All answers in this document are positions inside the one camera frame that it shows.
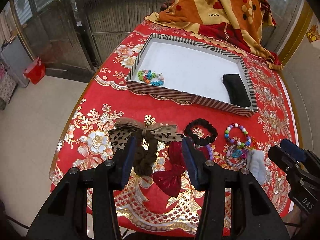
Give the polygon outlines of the white fluffy hair clip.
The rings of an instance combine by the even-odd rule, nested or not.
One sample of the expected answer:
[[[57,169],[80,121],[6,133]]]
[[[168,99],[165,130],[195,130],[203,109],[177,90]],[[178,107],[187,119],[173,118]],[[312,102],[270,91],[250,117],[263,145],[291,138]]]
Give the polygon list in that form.
[[[266,180],[264,152],[259,150],[249,150],[247,154],[246,168],[249,169],[259,184],[263,185]]]

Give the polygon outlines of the black scrunchie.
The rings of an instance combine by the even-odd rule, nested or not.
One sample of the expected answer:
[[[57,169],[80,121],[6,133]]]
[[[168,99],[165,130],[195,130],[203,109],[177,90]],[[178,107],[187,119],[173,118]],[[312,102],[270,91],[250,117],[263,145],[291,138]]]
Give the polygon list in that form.
[[[187,124],[184,135],[190,137],[197,146],[207,146],[215,141],[218,133],[209,121],[198,118]]]

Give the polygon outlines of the red satin bow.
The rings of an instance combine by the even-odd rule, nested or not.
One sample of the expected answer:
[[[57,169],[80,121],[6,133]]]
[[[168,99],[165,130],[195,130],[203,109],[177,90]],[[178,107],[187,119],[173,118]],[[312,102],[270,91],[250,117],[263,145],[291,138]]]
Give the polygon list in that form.
[[[155,184],[168,196],[178,197],[181,187],[181,174],[186,170],[180,141],[172,141],[169,144],[170,170],[157,171],[152,175]]]

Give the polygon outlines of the striped white jewelry tray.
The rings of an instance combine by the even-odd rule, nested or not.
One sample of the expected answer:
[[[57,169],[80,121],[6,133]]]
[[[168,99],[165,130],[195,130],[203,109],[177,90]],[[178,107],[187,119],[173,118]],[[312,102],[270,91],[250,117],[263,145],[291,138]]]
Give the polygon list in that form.
[[[222,83],[225,74],[239,74],[251,102],[230,102]],[[258,104],[244,59],[232,52],[189,38],[152,33],[125,77],[129,90],[198,104],[246,117]]]

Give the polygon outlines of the black velvet cushion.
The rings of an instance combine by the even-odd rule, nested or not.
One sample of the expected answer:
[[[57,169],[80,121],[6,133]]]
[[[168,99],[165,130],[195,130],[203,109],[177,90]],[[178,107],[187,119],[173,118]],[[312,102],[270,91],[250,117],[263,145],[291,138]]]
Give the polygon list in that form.
[[[225,74],[222,83],[227,89],[231,104],[240,107],[250,107],[251,102],[239,74]]]

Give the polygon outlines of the red box on floor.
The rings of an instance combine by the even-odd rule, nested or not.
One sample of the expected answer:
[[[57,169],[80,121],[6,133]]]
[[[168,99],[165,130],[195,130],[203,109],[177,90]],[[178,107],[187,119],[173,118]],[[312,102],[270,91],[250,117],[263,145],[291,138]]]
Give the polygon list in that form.
[[[45,74],[46,66],[40,57],[37,57],[31,64],[29,64],[23,72],[23,76],[34,85],[39,83]]]

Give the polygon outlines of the orange yellow red blanket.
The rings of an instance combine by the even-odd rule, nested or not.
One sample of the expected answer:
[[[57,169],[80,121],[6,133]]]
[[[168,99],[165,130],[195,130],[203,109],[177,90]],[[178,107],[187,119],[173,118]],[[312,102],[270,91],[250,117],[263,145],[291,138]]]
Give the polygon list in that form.
[[[146,19],[225,41],[265,58],[270,69],[283,68],[278,55],[261,45],[263,26],[276,25],[267,0],[171,0],[165,10]]]

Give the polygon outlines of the metal glass door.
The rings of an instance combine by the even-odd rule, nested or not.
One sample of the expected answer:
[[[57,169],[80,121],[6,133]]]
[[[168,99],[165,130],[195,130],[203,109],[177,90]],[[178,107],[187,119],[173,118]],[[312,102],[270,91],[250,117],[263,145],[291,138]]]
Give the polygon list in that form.
[[[49,76],[87,82],[145,16],[168,0],[29,0],[29,46]]]

